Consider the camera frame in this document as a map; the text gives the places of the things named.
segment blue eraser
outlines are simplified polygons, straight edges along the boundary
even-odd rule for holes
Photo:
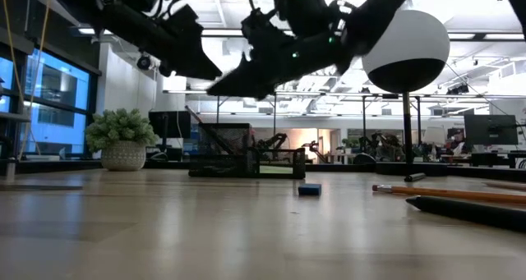
[[[299,195],[321,195],[320,184],[303,184],[298,187]]]

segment green succulent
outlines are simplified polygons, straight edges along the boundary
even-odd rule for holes
[[[158,136],[148,118],[142,117],[138,109],[127,112],[105,110],[95,114],[94,122],[85,129],[85,138],[91,152],[106,149],[120,140],[134,141],[141,145],[155,145]]]

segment computer monitor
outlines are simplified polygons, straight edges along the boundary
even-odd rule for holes
[[[161,138],[190,138],[191,121],[187,111],[150,112],[148,118],[154,127],[154,133]]]
[[[508,115],[464,115],[469,145],[518,145],[517,121]]]

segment white flower pot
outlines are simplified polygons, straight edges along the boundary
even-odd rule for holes
[[[102,150],[100,161],[110,171],[137,171],[145,166],[146,147],[133,141],[118,141]]]

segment black and white ball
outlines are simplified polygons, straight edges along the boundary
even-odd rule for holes
[[[362,59],[369,80],[379,88],[403,93],[432,83],[450,55],[444,25],[422,11],[398,11],[375,47]]]

